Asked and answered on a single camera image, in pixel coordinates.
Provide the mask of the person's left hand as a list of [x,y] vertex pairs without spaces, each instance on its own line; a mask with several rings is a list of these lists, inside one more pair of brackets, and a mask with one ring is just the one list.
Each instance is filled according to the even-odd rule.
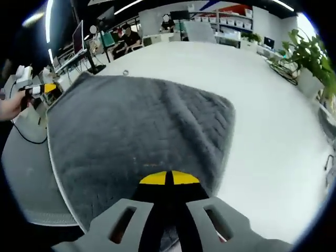
[[24,109],[22,104],[27,108],[29,101],[25,91],[17,92],[9,100],[1,100],[1,116],[0,121],[9,121],[16,118]]

